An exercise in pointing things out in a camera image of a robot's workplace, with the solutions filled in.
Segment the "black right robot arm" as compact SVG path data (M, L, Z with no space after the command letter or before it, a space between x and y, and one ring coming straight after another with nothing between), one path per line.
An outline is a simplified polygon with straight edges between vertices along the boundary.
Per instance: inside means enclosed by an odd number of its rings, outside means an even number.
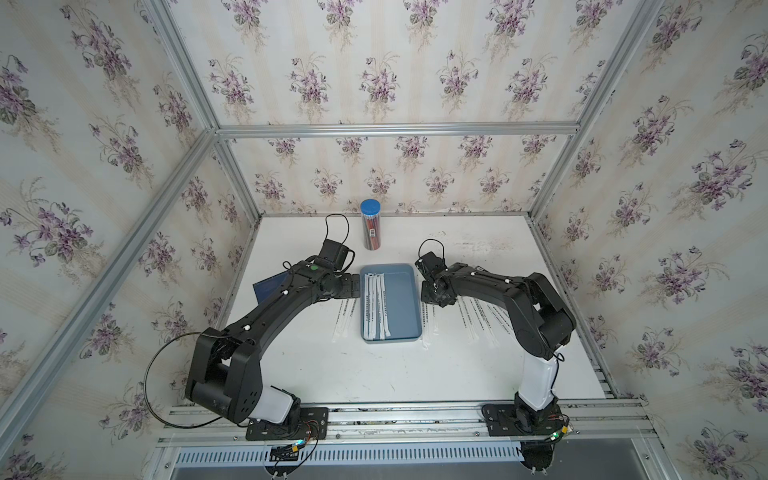
M516 398L534 412L555 400L554 386L576 321L551 282L541 273L505 276L464 263L448 265L433 252L420 256L421 300L441 308L467 297L503 307L514 338L525 352L522 382Z

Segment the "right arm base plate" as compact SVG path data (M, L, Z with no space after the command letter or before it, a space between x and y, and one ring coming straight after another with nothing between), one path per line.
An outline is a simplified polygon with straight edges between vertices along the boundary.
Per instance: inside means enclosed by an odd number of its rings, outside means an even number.
M481 414L492 437L536 437L559 440L570 429L570 417L553 400L543 410L525 402L484 404Z

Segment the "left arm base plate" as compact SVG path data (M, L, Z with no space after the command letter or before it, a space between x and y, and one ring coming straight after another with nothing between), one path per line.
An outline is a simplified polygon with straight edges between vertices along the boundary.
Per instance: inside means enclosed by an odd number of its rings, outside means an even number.
M245 438L248 441L323 440L327 436L327 407L295 407L281 423L266 420L249 421Z

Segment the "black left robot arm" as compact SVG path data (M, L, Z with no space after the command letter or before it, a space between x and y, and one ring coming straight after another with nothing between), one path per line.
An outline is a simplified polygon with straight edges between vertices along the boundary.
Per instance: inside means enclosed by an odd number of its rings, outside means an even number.
M261 359L304 309L359 296L360 276L348 271L355 256L346 245L326 239L317 255L289 265L279 287L240 320L200 334L185 398L232 423L248 418L284 422L294 397L264 386Z

